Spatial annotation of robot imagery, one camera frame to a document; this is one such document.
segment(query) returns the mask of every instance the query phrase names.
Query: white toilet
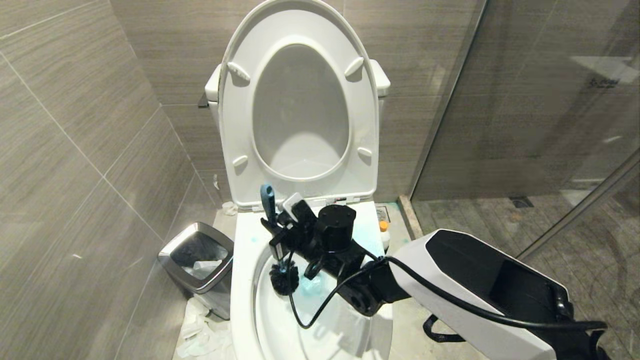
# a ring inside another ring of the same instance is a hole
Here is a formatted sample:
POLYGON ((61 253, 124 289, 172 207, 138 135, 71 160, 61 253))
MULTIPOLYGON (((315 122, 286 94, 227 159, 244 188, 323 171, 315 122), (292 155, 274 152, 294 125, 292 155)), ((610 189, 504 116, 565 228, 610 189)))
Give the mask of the white toilet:
MULTIPOLYGON (((231 287, 238 360, 387 359, 391 305, 366 318, 339 296, 316 324, 298 327, 273 291, 275 260, 263 228, 260 185, 276 202, 299 192, 317 213, 339 202, 356 210, 353 237, 382 255, 371 195, 378 175, 380 113, 390 86, 351 26, 318 0, 267 0, 236 29, 206 85, 220 130, 231 195, 239 206, 231 287)), ((294 256, 300 274, 304 259, 294 256)), ((301 278, 294 293, 308 322, 335 286, 301 278)))

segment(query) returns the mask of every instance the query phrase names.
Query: small bottle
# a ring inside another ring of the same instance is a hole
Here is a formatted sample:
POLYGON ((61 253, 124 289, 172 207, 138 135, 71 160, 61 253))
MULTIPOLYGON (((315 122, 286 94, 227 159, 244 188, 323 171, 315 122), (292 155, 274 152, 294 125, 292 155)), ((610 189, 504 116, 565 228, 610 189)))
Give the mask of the small bottle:
POLYGON ((391 240, 391 234, 389 233, 389 223, 381 221, 380 225, 380 238, 382 239, 382 247, 385 249, 385 253, 389 248, 389 240, 391 240))

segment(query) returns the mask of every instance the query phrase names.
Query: shower enclosure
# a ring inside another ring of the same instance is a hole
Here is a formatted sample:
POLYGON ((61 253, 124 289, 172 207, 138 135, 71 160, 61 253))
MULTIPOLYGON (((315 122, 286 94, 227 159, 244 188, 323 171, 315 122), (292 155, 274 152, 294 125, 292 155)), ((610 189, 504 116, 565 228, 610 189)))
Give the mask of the shower enclosure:
POLYGON ((481 6, 413 182, 422 232, 564 283, 613 359, 640 358, 639 3, 481 6))

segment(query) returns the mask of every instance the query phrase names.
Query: black toilet brush head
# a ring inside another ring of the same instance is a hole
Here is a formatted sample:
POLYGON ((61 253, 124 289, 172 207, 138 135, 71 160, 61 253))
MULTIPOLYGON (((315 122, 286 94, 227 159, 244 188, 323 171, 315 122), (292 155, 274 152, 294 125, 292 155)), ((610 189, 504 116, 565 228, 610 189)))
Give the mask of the black toilet brush head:
POLYGON ((298 279, 298 267, 292 260, 291 266, 288 266, 289 260, 283 261, 281 264, 271 265, 271 271, 269 276, 271 278, 271 285, 278 295, 288 296, 292 294, 298 288, 300 280, 298 279))

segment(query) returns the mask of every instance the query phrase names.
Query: trash can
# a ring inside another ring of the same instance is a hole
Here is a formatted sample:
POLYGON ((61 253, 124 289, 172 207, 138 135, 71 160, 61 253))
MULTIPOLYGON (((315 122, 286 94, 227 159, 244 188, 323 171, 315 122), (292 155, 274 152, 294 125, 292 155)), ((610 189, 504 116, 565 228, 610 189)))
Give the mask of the trash can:
POLYGON ((230 319, 234 242, 213 227, 195 222, 158 254, 164 269, 215 315, 230 319))

